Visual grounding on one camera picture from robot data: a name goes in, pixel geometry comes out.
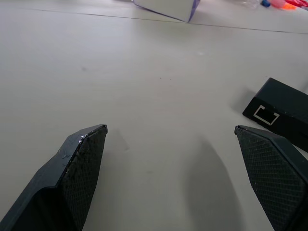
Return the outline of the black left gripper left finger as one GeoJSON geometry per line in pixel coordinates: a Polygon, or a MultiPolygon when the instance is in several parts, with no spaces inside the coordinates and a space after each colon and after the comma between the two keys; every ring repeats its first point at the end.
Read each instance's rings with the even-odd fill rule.
{"type": "Polygon", "coordinates": [[[101,124],[68,136],[0,221],[0,231],[82,231],[107,133],[101,124]]]}

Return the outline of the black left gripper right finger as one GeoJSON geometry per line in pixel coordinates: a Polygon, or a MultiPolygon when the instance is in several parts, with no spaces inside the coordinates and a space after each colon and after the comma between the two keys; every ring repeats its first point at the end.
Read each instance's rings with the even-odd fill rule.
{"type": "Polygon", "coordinates": [[[308,160],[284,137],[237,125],[250,184],[274,231],[308,231],[308,160]]]}

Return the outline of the black box with white outline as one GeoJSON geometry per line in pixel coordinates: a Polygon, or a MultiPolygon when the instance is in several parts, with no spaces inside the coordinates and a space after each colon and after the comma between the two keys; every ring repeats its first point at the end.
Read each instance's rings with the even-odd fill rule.
{"type": "Polygon", "coordinates": [[[269,78],[243,115],[308,153],[308,95],[269,78]]]}

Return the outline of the clear plastic bottle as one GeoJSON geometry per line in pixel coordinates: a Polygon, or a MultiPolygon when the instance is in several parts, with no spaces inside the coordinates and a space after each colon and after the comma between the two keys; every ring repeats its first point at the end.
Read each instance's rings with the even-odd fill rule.
{"type": "Polygon", "coordinates": [[[256,9],[260,5],[260,0],[240,0],[240,3],[249,9],[256,9]]]}

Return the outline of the orange and red toy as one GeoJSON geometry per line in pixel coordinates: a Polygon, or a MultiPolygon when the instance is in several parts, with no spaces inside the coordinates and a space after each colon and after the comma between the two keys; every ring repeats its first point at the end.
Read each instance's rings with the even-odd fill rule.
{"type": "Polygon", "coordinates": [[[308,0],[285,0],[285,4],[282,8],[285,10],[301,8],[308,11],[308,0]]]}

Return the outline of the white box with purple edges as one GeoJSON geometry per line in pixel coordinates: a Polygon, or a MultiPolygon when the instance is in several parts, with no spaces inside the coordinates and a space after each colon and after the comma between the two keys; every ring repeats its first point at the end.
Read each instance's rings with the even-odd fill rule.
{"type": "Polygon", "coordinates": [[[189,22],[193,17],[201,0],[132,0],[139,7],[174,18],[189,22]]]}

